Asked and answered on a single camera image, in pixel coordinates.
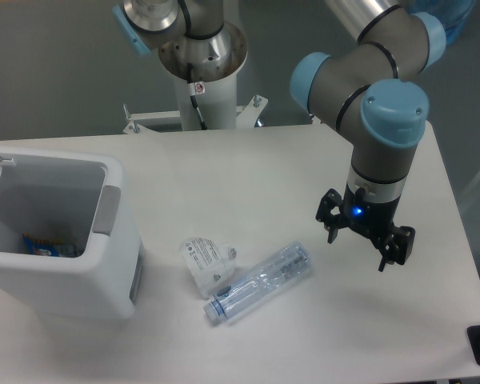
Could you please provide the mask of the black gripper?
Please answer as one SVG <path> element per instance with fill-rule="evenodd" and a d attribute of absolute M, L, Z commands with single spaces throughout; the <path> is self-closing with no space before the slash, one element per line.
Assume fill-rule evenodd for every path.
<path fill-rule="evenodd" d="M 394 215 L 400 198 L 391 202 L 376 203 L 356 199 L 347 186 L 343 200 L 339 192 L 329 189 L 322 197 L 315 219 L 327 231 L 327 242 L 332 243 L 342 228 L 368 238 L 381 254 L 378 271 L 386 265 L 403 266 L 412 253 L 415 229 L 411 226 L 395 226 Z"/>

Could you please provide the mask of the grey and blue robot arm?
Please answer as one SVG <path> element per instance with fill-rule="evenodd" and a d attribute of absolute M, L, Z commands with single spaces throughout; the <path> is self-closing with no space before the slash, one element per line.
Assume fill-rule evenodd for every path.
<path fill-rule="evenodd" d="M 349 54 L 305 56 L 290 79 L 292 98 L 351 143 L 343 193 L 328 190 L 316 219 L 336 239 L 348 228 L 369 239 L 383 266 L 404 264 L 415 231 L 396 226 L 396 212 L 426 128 L 429 100 L 411 78 L 443 55 L 446 33 L 431 14 L 409 14 L 396 1 L 330 1 L 356 40 Z M 121 1 L 114 18 L 139 53 L 159 52 L 184 84 L 180 114 L 188 130 L 233 128 L 234 109 L 206 111 L 206 86 L 232 75 L 246 48 L 224 19 L 220 1 Z"/>

